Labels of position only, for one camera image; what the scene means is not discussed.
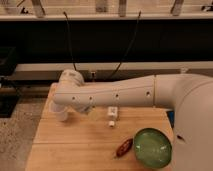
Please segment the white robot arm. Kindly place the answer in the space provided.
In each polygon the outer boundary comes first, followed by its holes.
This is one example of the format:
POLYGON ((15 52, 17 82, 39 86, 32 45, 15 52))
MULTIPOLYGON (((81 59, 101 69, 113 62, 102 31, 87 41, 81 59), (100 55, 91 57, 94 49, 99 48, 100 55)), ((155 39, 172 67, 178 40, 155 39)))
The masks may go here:
POLYGON ((93 106, 172 109, 172 171, 213 171, 213 77, 163 74, 87 85, 80 73, 65 70, 53 101, 79 112, 93 106))

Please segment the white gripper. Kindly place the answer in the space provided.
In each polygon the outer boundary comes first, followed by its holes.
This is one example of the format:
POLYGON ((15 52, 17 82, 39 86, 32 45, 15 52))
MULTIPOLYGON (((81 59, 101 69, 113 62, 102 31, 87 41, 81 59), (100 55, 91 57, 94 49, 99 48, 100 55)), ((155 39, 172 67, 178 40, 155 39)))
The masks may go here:
POLYGON ((100 112, 97 110, 92 110, 92 106, 83 106, 83 105, 77 105, 77 106, 69 106, 69 109, 73 112, 88 115, 89 118, 93 121, 97 121, 100 117, 100 112))

